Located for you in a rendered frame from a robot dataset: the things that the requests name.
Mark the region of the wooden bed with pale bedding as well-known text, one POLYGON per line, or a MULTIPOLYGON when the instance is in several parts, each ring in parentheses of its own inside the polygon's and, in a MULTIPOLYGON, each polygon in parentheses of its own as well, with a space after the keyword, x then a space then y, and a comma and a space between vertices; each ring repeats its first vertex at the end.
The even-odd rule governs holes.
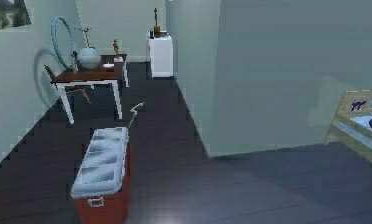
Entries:
POLYGON ((324 140, 345 144, 372 163, 372 89, 345 91, 324 140))

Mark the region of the grey bent rod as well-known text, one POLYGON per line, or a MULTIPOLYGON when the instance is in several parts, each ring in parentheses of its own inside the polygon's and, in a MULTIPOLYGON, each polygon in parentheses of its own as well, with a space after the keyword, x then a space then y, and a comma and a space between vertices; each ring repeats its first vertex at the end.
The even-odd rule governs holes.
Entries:
POLYGON ((133 106, 133 107, 130 109, 130 112, 132 113, 132 116, 131 116, 131 119, 130 119, 129 124, 128 124, 128 126, 127 126, 127 129, 130 129, 130 128, 131 128, 131 126, 132 126, 132 124, 133 124, 135 118, 136 118, 137 115, 138 115, 138 111, 139 111, 139 109, 140 109, 141 107, 143 107, 143 106, 144 106, 144 102, 141 102, 141 103, 136 104, 135 106, 133 106))

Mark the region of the white cabinet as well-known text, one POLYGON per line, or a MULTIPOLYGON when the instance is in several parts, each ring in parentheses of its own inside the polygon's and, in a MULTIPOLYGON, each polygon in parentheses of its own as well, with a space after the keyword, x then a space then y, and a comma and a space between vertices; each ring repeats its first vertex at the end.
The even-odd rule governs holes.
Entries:
POLYGON ((153 78, 173 76, 173 39, 165 31, 148 39, 151 74, 153 78))

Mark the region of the tall bronze statuette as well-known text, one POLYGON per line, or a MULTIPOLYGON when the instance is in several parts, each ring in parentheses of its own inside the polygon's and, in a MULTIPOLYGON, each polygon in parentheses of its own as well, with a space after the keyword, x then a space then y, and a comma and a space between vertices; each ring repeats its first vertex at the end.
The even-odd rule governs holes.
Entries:
POLYGON ((153 35, 154 38, 159 38, 161 35, 161 28, 158 24, 158 9, 154 8, 154 28, 153 28, 153 35))

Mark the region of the small bronze statuette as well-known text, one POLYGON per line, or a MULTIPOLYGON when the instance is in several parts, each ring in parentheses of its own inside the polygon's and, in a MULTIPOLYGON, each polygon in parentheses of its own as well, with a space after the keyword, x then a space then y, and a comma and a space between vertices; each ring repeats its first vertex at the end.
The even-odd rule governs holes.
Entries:
POLYGON ((114 61, 124 62, 123 57, 119 54, 119 46, 118 46, 118 41, 116 39, 113 40, 113 50, 114 50, 114 53, 115 53, 114 61))

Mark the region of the brown table with white legs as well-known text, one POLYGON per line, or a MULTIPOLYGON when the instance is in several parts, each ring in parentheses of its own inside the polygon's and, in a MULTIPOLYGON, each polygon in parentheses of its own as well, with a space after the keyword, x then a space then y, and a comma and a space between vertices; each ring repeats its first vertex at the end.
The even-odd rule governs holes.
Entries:
POLYGON ((114 61, 114 57, 112 55, 102 55, 101 63, 97 69, 79 68, 77 72, 63 71, 58 76, 56 76, 55 82, 58 87, 57 91, 62 100, 68 120, 71 124, 74 123, 74 117, 68 100, 67 92, 65 91, 66 86, 111 85, 118 118, 121 119, 123 117, 119 83, 121 81, 128 82, 126 74, 126 55, 123 56, 123 59, 124 62, 116 62, 114 61), (103 68, 103 64, 106 63, 114 64, 114 68, 103 68))

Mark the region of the red cooler with white lid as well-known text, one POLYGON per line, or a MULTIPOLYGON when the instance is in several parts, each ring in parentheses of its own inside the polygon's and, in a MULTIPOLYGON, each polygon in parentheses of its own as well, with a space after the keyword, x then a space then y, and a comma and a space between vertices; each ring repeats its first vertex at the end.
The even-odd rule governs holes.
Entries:
POLYGON ((130 201, 126 127, 96 129, 71 188, 81 224, 122 224, 130 201))

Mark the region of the pale round vase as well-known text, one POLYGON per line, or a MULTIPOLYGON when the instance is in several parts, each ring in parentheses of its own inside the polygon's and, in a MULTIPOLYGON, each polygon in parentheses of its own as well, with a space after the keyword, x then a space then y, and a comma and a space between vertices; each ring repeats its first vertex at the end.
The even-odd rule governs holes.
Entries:
POLYGON ((82 48, 78 53, 78 61, 81 66, 86 69, 96 69, 99 67, 101 62, 101 56, 99 52, 90 46, 88 32, 90 31, 89 27, 82 27, 80 31, 84 35, 85 47, 82 48))

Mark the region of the brown wooden chair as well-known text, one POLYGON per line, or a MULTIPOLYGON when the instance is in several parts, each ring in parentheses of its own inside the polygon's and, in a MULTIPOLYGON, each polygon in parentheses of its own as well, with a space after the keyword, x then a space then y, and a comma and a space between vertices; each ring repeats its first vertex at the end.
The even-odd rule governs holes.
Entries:
MULTIPOLYGON (((51 82, 50 82, 50 83, 53 84, 53 85, 56 87, 56 89, 58 89, 57 84, 56 84, 56 82, 55 82, 55 79, 56 79, 55 74, 53 73, 53 71, 51 70, 51 68, 50 68, 49 66, 44 65, 44 68, 45 68, 45 71, 47 72, 47 74, 49 75, 49 77, 50 77, 50 79, 51 79, 51 82)), ((85 89, 86 89, 86 87, 85 87, 85 86, 82 86, 82 85, 66 86, 66 87, 65 87, 65 91, 66 91, 66 92, 77 92, 77 91, 81 92, 82 95, 83 95, 83 97, 86 99, 86 101, 87 101, 89 104, 91 104, 90 98, 89 98, 89 96, 87 95, 85 89)))

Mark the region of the blue hoop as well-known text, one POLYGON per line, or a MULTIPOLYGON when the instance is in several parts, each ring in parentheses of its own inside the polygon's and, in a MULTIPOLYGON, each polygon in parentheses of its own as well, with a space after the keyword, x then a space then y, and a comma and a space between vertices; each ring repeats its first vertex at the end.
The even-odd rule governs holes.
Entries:
POLYGON ((71 25, 63 16, 55 16, 50 24, 50 36, 56 58, 65 70, 74 70, 76 41, 71 25))

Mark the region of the framed landscape picture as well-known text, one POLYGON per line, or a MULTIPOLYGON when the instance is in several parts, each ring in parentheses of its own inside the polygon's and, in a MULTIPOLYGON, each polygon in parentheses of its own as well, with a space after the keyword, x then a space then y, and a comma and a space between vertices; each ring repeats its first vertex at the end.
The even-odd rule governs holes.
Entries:
POLYGON ((25 0, 0 0, 0 30, 30 24, 25 0))

